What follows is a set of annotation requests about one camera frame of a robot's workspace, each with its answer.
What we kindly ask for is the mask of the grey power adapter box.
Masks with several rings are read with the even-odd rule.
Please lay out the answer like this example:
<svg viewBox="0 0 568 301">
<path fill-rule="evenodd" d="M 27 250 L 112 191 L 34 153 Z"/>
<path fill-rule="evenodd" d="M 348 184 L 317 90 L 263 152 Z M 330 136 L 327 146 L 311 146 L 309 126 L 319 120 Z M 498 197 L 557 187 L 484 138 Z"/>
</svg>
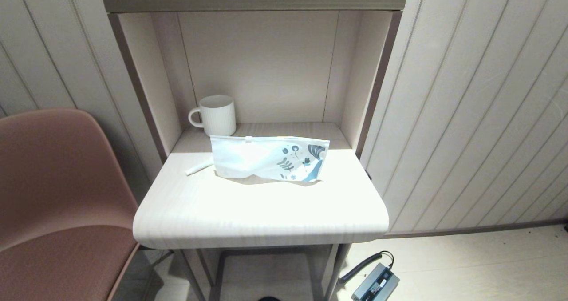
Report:
<svg viewBox="0 0 568 301">
<path fill-rule="evenodd" d="M 351 295 L 352 301 L 387 301 L 400 279 L 389 267 L 379 263 Z"/>
</svg>

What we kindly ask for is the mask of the small white stick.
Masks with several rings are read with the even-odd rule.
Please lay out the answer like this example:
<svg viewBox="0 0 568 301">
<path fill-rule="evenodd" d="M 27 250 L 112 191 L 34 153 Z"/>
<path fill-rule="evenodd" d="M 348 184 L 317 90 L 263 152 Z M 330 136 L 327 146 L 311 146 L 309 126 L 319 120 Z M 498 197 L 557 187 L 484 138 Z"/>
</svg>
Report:
<svg viewBox="0 0 568 301">
<path fill-rule="evenodd" d="M 197 172 L 199 172 L 199 171 L 201 171 L 201 170 L 203 170 L 203 169 L 205 169 L 205 168 L 207 168 L 211 165 L 214 165 L 213 158 L 209 158 L 209 159 L 207 159 L 207 161 L 201 162 L 197 165 L 192 166 L 191 168 L 188 168 L 185 171 L 185 174 L 186 174 L 186 176 L 196 174 Z"/>
</svg>

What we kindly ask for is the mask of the white ribbed ceramic mug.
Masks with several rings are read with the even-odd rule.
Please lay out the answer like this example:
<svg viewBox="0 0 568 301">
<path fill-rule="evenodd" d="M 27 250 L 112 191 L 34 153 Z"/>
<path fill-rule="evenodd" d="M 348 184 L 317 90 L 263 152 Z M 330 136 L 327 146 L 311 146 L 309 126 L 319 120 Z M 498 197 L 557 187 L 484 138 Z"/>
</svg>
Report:
<svg viewBox="0 0 568 301">
<path fill-rule="evenodd" d="M 236 132 L 235 102 L 230 96 L 214 95 L 201 99 L 187 118 L 207 136 L 231 136 Z"/>
</svg>

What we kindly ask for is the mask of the pink upholstered chair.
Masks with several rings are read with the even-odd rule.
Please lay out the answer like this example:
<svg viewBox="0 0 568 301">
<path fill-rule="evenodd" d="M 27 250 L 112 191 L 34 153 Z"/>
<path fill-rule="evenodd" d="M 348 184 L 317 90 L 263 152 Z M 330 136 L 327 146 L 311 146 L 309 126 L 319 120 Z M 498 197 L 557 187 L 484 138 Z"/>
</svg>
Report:
<svg viewBox="0 0 568 301">
<path fill-rule="evenodd" d="M 0 301 L 111 301 L 139 247 L 137 209 L 86 111 L 0 119 Z"/>
</svg>

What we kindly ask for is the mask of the white floral zip pouch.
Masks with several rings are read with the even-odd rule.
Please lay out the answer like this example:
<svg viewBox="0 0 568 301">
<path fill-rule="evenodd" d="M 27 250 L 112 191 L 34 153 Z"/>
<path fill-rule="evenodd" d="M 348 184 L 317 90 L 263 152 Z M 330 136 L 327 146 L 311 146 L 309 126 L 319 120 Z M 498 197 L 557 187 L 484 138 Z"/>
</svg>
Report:
<svg viewBox="0 0 568 301">
<path fill-rule="evenodd" d="M 312 183 L 320 179 L 331 142 L 296 136 L 210 137 L 217 175 Z"/>
</svg>

